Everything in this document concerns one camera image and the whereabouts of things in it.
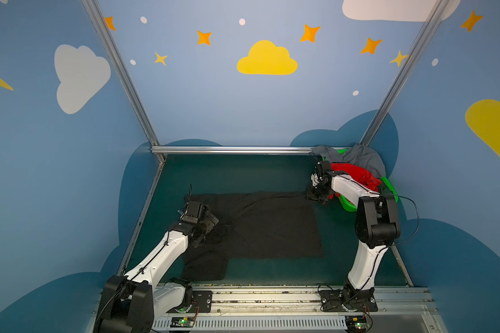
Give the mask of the red t shirt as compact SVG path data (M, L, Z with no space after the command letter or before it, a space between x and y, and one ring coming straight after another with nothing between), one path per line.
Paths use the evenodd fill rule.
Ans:
M372 191L378 191L378 186L381 185L381 181L379 179L374 177L370 171L360 166L351 165L349 163L332 163L331 168L334 171L346 172L355 181Z

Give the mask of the black t shirt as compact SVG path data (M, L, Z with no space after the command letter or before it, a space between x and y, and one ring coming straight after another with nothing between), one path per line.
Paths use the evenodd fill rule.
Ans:
M232 259L299 259L324 256L314 203L301 192L200 194L218 224L197 248L184 252L181 277L220 281Z

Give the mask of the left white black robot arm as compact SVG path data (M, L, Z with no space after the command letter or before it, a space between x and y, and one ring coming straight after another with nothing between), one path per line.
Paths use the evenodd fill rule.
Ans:
M92 331L155 332L154 321L170 310L199 309L191 282L172 278L160 289L157 286L173 263L190 246L203 244L218 223L208 205L187 202L154 250L123 276L106 281Z

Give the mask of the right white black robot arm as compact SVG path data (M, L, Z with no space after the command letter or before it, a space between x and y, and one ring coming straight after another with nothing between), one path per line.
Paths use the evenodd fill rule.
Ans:
M358 250L340 297L344 307L351 311L354 304L373 297L379 265L401 231L397 202L392 194L370 189L348 173L334 169L328 161L317 162L306 197L325 203L336 194L356 207L354 230Z

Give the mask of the grey t shirt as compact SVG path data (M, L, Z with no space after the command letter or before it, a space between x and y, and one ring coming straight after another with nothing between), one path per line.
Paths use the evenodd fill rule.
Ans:
M387 176L386 167L378 152L363 146L354 144L345 152L339 153L337 149L328 146L312 147L311 151L328 160L330 163L348 163L368 170L375 178Z

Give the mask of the left controller board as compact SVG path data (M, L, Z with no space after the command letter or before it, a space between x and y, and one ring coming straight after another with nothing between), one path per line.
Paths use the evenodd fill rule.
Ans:
M170 321L171 328L192 329L195 319L191 317L172 317Z

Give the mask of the controller board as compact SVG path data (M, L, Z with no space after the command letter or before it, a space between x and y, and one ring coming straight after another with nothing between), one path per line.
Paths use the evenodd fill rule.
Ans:
M171 328L192 329L195 319L191 317L172 317L170 321Z
M365 333L371 328L371 323L366 316L347 316L345 324L348 333Z

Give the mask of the right controller board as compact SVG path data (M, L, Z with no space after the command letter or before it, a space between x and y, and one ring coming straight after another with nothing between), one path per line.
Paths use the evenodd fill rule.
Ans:
M348 333L365 333L371 328L371 323L366 316L347 316L345 324Z

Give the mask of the back aluminium frame rail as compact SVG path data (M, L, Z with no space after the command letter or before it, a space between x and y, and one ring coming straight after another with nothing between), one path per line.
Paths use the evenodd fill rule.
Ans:
M191 147L153 146L155 154L200 154L200 155L306 155L311 147Z

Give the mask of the left side table rail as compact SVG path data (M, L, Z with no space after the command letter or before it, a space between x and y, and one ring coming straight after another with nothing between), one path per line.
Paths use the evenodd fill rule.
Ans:
M148 209L150 207L152 198L153 198L154 193L156 191L158 181L159 181L159 179L161 177L161 173L163 172L163 168L165 166L165 158L164 157L160 158L158 156L157 160L158 160L158 167L157 167L155 176L154 176L154 178L152 180L151 187L149 189L149 193L148 193L148 195L147 195L147 197L145 199L145 202L144 202L144 205L142 207L140 216L138 218L136 227L134 228L132 237L131 237L131 239L130 239L130 241L128 243L128 246L126 248L126 252L125 252L125 254L123 256L123 259L121 261L121 264L119 266L119 270L117 272L118 276L123 276L126 273L126 269L128 269L128 267L129 267L129 261L131 259L131 255L133 254L133 250L134 250L134 248L136 246L138 237L140 235L140 231L141 231L141 229L143 227L145 217L147 215L147 212L148 212Z

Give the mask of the table rail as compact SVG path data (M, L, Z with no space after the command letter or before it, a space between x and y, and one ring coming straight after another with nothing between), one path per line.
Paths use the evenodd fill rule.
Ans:
M410 274L408 273L408 270L407 270L406 265L402 259L402 256L399 253L398 248L396 246L392 246L391 250L392 250L392 253L397 261L397 264L399 265L399 267L401 269L402 274L404 275L407 286L414 287L415 285L411 279Z
M145 202L144 202L144 205L142 207L140 216L138 218L136 227L134 228L132 237L131 237L131 239L130 239L130 241L128 243L128 246L126 248L126 252L125 252L125 254L123 256L123 259L121 261L121 264L119 266L119 270L117 272L118 276L123 276L126 273L126 269L128 269L128 267L129 267L129 261L131 259L131 255L133 254L133 250L134 250L134 248L136 246L138 237L140 235L140 231L141 231L141 229L143 227L145 217L147 215L147 212L148 212L148 209L150 207L152 198L153 198L154 193L156 191L158 181L159 181L159 179L161 177L161 173L163 172L163 168L165 166L165 158L164 157L160 158L158 156L157 160L158 160L158 167L157 167L155 176L154 176L154 178L152 180L151 187L149 189L149 193L148 193L148 195L147 195L147 197L145 199Z

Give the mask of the front aluminium rail bed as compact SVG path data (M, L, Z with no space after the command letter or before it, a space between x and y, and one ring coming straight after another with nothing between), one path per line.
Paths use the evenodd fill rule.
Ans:
M347 316L366 316L366 332L447 332L430 291L418 287L378 287L377 312L322 312L320 290L338 287L197 284L212 291L210 313L166 313L155 332L346 332ZM195 319L192 329L171 328L172 317Z

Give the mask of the right aluminium frame post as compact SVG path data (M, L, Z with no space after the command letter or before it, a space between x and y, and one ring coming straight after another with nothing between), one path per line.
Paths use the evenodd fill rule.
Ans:
M432 37L443 21L443 14L449 4L450 0L438 0L435 2L431 12L429 13L425 23L419 31L419 34L415 38L412 47L409 50L408 57L405 59L403 65L399 68L397 76L393 80L390 89L388 90L382 104L373 116L369 126L361 137L359 144L363 146L368 146L373 140L375 134L380 129L384 119L390 112L393 104L397 100L399 93L404 88L409 76L412 74L415 65L418 63L419 59L426 47L429 45Z

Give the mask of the aluminium frame post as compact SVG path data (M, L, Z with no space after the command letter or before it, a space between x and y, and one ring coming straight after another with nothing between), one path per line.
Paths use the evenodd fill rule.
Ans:
M450 0L438 0L435 2L431 12L429 13L425 23L419 31L419 34L415 38L412 47L409 50L408 57L405 59L403 65L399 68L397 76L393 80L390 89L388 90L382 104L373 116L369 126L361 137L359 144L363 146L368 146L373 140L375 134L380 129L384 119L390 112L393 104L397 100L399 93L404 88L409 76L412 74L415 65L418 63L419 59L426 47L429 45L432 37L443 21L443 14L449 4Z
M144 105L140 100L139 94L132 83L129 72L126 69L126 65L118 50L118 47L112 36L111 30L109 29L105 21L105 17L103 16L103 12L101 11L98 1L82 0L81 2L90 18L90 21L92 22L97 32L97 35L99 36L108 54L108 57L111 60L111 63L119 77L119 80L124 88L124 91L127 97L129 98L129 101L144 130L144 133L146 134L152 146L158 146L159 141L155 134L154 127L152 126L151 121L147 115L147 112L144 109Z

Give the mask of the left aluminium frame post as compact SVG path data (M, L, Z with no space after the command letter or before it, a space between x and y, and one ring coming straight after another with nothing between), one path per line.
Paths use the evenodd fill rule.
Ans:
M151 121L147 115L147 112L144 109L144 105L140 100L139 94L132 83L129 72L126 69L126 65L118 50L118 47L112 36L111 30L109 29L105 21L105 17L103 16L103 12L101 11L98 1L82 0L81 2L90 18L90 21L92 22L97 32L97 35L99 36L108 54L108 57L111 60L111 63L119 77L119 80L124 88L124 91L127 97L129 98L129 101L144 130L144 133L146 134L152 146L158 146L159 141L155 134L154 127L152 126Z

